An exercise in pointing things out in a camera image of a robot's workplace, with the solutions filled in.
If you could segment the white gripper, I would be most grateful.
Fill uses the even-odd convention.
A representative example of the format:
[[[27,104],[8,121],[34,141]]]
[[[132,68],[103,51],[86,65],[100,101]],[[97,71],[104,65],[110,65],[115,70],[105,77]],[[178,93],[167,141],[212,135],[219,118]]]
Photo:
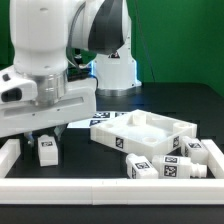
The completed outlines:
[[[24,133],[28,144],[34,146],[31,131],[56,126],[54,133],[60,140],[67,123],[94,115],[95,90],[95,80],[77,80],[69,82],[67,93],[50,107],[37,107],[30,102],[0,105],[0,138]]]

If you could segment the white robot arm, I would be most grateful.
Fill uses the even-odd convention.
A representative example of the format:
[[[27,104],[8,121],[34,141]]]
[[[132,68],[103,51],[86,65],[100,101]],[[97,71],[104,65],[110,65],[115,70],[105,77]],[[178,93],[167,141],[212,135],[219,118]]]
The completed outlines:
[[[96,94],[137,89],[126,0],[10,0],[13,65],[0,71],[0,138],[90,118]]]

